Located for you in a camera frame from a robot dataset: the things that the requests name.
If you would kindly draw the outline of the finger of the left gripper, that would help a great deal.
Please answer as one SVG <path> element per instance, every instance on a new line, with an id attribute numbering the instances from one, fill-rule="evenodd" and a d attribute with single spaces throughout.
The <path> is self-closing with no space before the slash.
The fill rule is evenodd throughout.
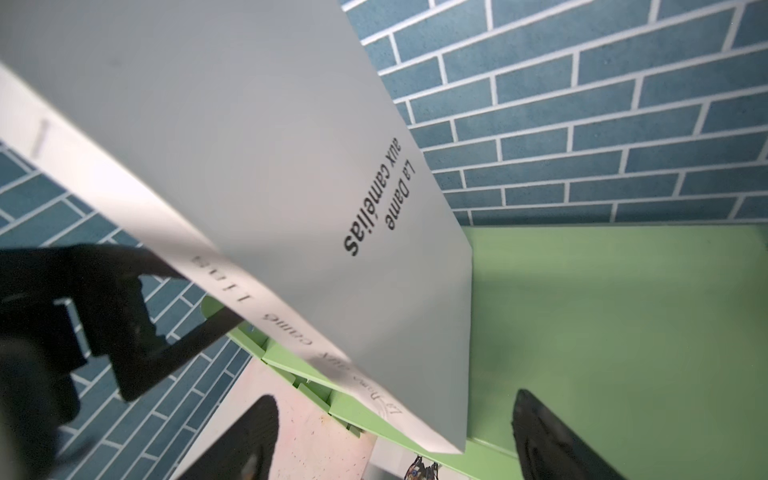
<path id="1" fill-rule="evenodd" d="M 120 245 L 75 245 L 65 249 L 74 302 L 94 356 L 106 356 L 121 397 L 138 399 L 207 347 L 235 329 L 242 318 L 228 308 L 174 343 L 152 322 L 141 278 L 182 275 L 151 251 Z"/>

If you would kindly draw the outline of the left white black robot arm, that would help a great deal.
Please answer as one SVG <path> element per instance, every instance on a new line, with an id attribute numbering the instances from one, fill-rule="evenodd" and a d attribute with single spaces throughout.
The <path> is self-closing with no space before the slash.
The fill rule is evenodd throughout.
<path id="1" fill-rule="evenodd" d="M 143 275 L 181 276 L 138 247 L 2 250 L 2 478 L 43 479 L 75 458 L 58 459 L 57 429 L 80 411 L 70 375 L 86 359 L 62 300 L 74 304 L 92 355 L 109 360 L 127 401 L 147 393 L 243 321 L 223 307 L 170 344 L 150 320 Z"/>

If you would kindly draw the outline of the white La Dame aux camelias book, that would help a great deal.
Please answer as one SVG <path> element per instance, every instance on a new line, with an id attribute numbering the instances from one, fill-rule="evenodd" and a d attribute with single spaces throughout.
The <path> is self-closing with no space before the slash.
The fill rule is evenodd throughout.
<path id="1" fill-rule="evenodd" d="M 472 249 L 332 1 L 5 1 L 1 137 L 431 453 Z"/>

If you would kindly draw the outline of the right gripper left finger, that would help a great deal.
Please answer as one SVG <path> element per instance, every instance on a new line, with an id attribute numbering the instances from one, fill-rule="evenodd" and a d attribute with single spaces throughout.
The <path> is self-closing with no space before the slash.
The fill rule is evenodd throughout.
<path id="1" fill-rule="evenodd" d="M 264 395 L 189 468 L 182 480 L 267 480 L 279 434 L 275 398 Z"/>

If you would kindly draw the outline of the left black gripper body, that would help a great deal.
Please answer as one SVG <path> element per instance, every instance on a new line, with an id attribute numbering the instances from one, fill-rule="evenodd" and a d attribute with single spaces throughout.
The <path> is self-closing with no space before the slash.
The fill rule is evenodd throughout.
<path id="1" fill-rule="evenodd" d="M 106 258 L 106 245 L 12 248 L 1 251 L 1 337 L 30 343 L 51 372 L 72 372 L 87 363 L 67 307 L 75 304 L 95 357 L 108 355 L 96 331 L 95 308 L 86 302 L 96 290 L 86 272 Z"/>

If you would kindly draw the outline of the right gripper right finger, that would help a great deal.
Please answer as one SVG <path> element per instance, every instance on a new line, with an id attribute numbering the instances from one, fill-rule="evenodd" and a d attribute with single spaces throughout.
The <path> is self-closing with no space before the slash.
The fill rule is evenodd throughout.
<path id="1" fill-rule="evenodd" d="M 511 426 L 525 480 L 624 480 L 532 392 L 517 392 Z"/>

